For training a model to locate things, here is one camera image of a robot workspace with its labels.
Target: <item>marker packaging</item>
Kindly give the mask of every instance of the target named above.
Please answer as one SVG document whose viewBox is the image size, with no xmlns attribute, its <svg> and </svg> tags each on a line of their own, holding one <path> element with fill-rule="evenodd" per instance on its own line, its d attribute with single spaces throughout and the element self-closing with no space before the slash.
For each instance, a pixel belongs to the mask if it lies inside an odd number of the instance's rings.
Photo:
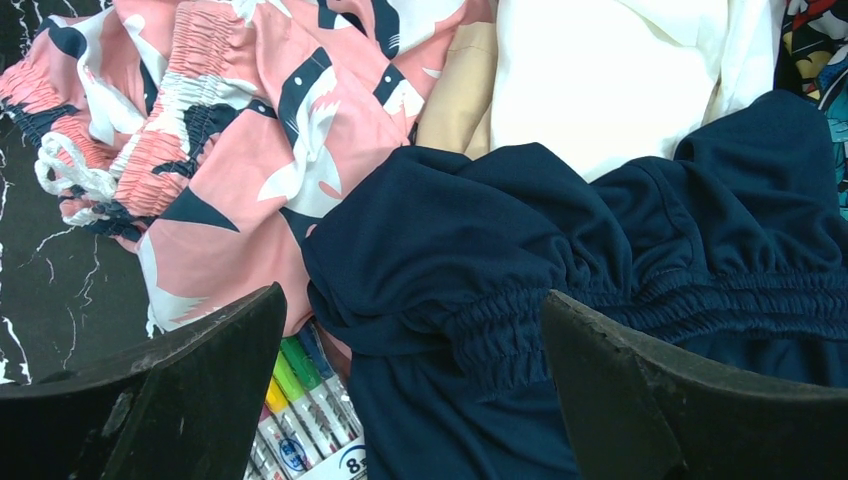
<svg viewBox="0 0 848 480">
<path fill-rule="evenodd" d="M 333 371 L 330 362 L 327 361 L 313 322 L 310 321 L 303 326 L 297 334 L 297 340 L 303 347 L 309 360 L 315 366 L 318 374 L 324 379 L 324 385 L 329 391 L 328 398 L 338 407 L 338 413 L 350 425 L 355 435 L 361 435 L 362 424 L 359 421 L 359 417 L 356 416 L 347 389 L 342 385 L 341 379 L 336 375 L 336 372 Z"/>
<path fill-rule="evenodd" d="M 273 454 L 268 451 L 265 442 L 262 440 L 262 437 L 259 434 L 254 435 L 253 445 L 251 447 L 251 460 L 253 461 L 253 465 L 256 466 L 256 469 L 261 474 L 262 478 L 265 480 L 290 480 L 290 477 L 286 476 L 280 465 L 274 459 Z"/>
<path fill-rule="evenodd" d="M 333 439 L 324 418 L 316 415 L 318 413 L 316 409 L 311 408 L 312 401 L 306 396 L 306 392 L 282 352 L 277 352 L 277 360 L 274 362 L 274 379 L 321 455 L 327 458 L 335 453 L 339 445 Z"/>
<path fill-rule="evenodd" d="M 318 464 L 322 457 L 291 407 L 279 408 L 280 405 L 274 404 L 276 411 L 272 411 L 271 404 L 262 408 L 257 429 L 262 438 L 273 446 L 274 457 L 286 473 L 292 478 L 298 478 Z"/>
<path fill-rule="evenodd" d="M 356 438 L 356 434 L 345 421 L 341 408 L 334 405 L 330 392 L 318 370 L 313 365 L 295 338 L 284 338 L 280 342 L 280 352 L 288 362 L 297 380 L 306 389 L 307 397 L 312 401 L 309 406 L 312 416 L 324 424 L 333 435 L 338 447 L 343 447 Z"/>
<path fill-rule="evenodd" d="M 309 321 L 280 343 L 244 480 L 367 479 L 362 425 L 342 373 L 347 366 L 333 368 L 321 343 L 327 339 L 315 327 Z"/>
</svg>

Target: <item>marker cap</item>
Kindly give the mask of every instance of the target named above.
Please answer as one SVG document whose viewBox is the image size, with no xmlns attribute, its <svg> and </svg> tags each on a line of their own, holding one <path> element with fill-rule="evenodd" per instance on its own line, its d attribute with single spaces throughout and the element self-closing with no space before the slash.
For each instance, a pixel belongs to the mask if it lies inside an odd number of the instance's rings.
<svg viewBox="0 0 848 480">
<path fill-rule="evenodd" d="M 312 365 L 297 339 L 284 338 L 280 342 L 280 351 L 283 352 L 283 356 L 294 370 L 297 379 L 307 390 L 314 390 L 318 385 L 321 385 L 321 375 L 318 374 L 318 370 Z"/>
<path fill-rule="evenodd" d="M 277 385 L 277 382 L 273 378 L 271 379 L 271 383 L 268 384 L 268 391 L 265 392 L 265 404 L 268 405 L 268 408 L 272 412 L 279 412 L 289 405 L 288 400 L 286 400 L 279 385 Z"/>
<path fill-rule="evenodd" d="M 297 333 L 297 339 L 300 340 L 300 344 L 307 351 L 309 358 L 324 380 L 336 374 L 324 356 L 324 349 L 321 348 L 321 341 L 318 339 L 318 332 L 315 330 L 312 321 L 300 329 L 300 332 Z"/>
<path fill-rule="evenodd" d="M 277 360 L 274 362 L 274 378 L 277 379 L 277 383 L 289 402 L 296 402 L 304 395 L 303 387 L 300 386 L 300 382 L 297 381 L 297 377 L 288 362 L 283 358 L 283 352 L 277 352 Z"/>
</svg>

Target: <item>elastic shirred waistband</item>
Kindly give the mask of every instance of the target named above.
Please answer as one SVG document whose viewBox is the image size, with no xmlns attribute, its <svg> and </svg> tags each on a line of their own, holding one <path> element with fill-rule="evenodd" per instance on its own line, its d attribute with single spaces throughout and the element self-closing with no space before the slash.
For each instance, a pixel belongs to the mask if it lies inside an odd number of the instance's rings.
<svg viewBox="0 0 848 480">
<path fill-rule="evenodd" d="M 186 112 L 193 105 L 219 101 L 220 74 L 229 70 L 230 38 L 243 22 L 227 3 L 184 2 L 177 7 L 173 50 L 153 111 L 113 167 L 123 171 L 115 199 L 132 215 L 161 214 L 195 173 L 200 152 L 191 151 L 189 132 L 204 130 L 209 113 L 187 119 Z M 178 174 L 170 173 L 180 164 L 185 166 Z"/>
<path fill-rule="evenodd" d="M 65 103 L 50 84 L 50 72 L 40 71 L 34 63 L 37 55 L 28 55 L 12 65 L 0 77 L 0 103 L 12 121 L 36 147 L 41 147 L 41 137 L 48 131 L 61 133 L 76 145 L 85 157 L 88 168 L 106 170 L 111 155 L 88 136 L 88 123 L 75 117 L 79 109 Z M 73 166 L 68 153 L 60 158 Z"/>
<path fill-rule="evenodd" d="M 699 279 L 700 284 L 695 277 L 672 272 L 663 282 L 669 288 L 644 303 L 640 295 L 625 299 L 559 289 L 623 325 L 669 343 L 720 332 L 752 338 L 848 340 L 844 274 L 748 274 L 714 278 L 712 283 Z M 481 400 L 550 378 L 539 324 L 548 291 L 497 292 L 463 306 L 444 321 L 442 328 L 453 343 L 457 364 L 479 389 Z"/>
</svg>

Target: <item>colorful printed fabric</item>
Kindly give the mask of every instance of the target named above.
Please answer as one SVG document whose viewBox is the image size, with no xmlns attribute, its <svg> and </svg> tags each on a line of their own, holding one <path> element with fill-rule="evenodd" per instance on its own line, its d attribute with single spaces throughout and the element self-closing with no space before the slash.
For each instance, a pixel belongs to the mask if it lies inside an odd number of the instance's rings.
<svg viewBox="0 0 848 480">
<path fill-rule="evenodd" d="M 486 0 L 116 0 L 45 19 L 0 100 L 64 221 L 138 254 L 152 322 L 279 282 L 291 334 L 310 314 L 300 243 L 409 143 L 476 21 Z"/>
<path fill-rule="evenodd" d="M 848 220 L 848 0 L 788 0 L 782 33 L 804 94 L 830 123 L 839 205 Z"/>
</svg>

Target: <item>green marker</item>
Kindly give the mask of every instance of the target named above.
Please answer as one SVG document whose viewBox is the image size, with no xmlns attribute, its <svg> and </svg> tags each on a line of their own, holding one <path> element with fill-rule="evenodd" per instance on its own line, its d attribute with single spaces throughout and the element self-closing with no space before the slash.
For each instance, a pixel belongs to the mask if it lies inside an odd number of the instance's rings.
<svg viewBox="0 0 848 480">
<path fill-rule="evenodd" d="M 297 379 L 309 390 L 309 396 L 321 409 L 323 419 L 326 420 L 327 426 L 330 427 L 330 431 L 336 437 L 338 446 L 343 447 L 356 439 L 356 434 L 347 425 L 347 422 L 342 420 L 344 417 L 339 414 L 340 408 L 334 406 L 330 391 L 324 385 L 324 379 L 321 378 L 318 369 L 315 368 L 306 352 L 303 351 L 300 342 L 295 338 L 284 338 L 280 342 L 280 351 L 288 360 Z"/>
<path fill-rule="evenodd" d="M 327 434 L 328 432 L 321 428 L 321 422 L 315 418 L 314 412 L 309 408 L 312 402 L 306 396 L 288 362 L 283 358 L 282 352 L 277 352 L 277 360 L 274 362 L 274 378 L 297 416 L 303 421 L 303 426 L 309 436 L 312 437 L 321 455 L 324 458 L 332 455 L 338 450 L 338 446 L 333 442 L 332 437 Z"/>
<path fill-rule="evenodd" d="M 312 365 L 312 361 L 306 356 L 300 342 L 292 337 L 284 338 L 280 342 L 280 351 L 283 352 L 289 365 L 291 365 L 297 379 L 307 390 L 312 391 L 315 387 L 321 385 L 321 375 L 318 374 L 315 365 Z"/>
</svg>

